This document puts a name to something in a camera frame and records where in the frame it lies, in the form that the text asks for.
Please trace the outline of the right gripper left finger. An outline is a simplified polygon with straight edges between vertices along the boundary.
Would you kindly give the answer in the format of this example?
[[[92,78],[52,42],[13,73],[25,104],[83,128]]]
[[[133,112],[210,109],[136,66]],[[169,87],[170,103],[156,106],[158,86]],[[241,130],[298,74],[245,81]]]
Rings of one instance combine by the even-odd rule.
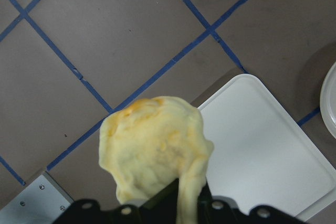
[[[102,210],[93,199],[73,202],[54,223],[145,223],[140,208],[135,205],[121,205],[112,210]]]

